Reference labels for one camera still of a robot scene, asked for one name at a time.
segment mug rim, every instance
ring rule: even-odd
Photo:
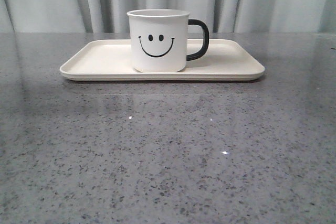
[[[170,18],[170,17],[187,17],[190,15],[190,12],[187,12],[186,10],[177,10],[177,9],[139,9],[139,10],[131,10],[127,12],[127,15],[130,17]]]

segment mug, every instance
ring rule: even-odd
[[[140,72],[178,72],[186,62],[202,57],[209,46],[209,30],[189,12],[173,9],[143,9],[127,12],[133,68]],[[201,49],[187,55],[188,25],[203,30]]]

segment gray speckled surface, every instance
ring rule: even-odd
[[[336,35],[217,34],[253,82],[72,82],[112,34],[0,34],[1,223],[335,223]]]

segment black object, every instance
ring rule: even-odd
[[[198,20],[198,19],[189,19],[188,20],[188,25],[198,25],[202,28],[203,30],[203,46],[201,47],[201,49],[191,55],[187,55],[187,61],[190,60],[196,60],[200,57],[202,57],[206,51],[208,50],[209,47],[209,29],[206,26],[205,23],[203,23],[202,21]]]

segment tray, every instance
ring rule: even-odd
[[[248,81],[263,75],[265,68],[238,43],[211,39],[207,53],[188,61],[180,72],[141,73],[131,66],[131,41],[96,40],[88,43],[60,67],[75,81],[127,80],[223,80]],[[198,51],[201,39],[188,40],[188,54]]]

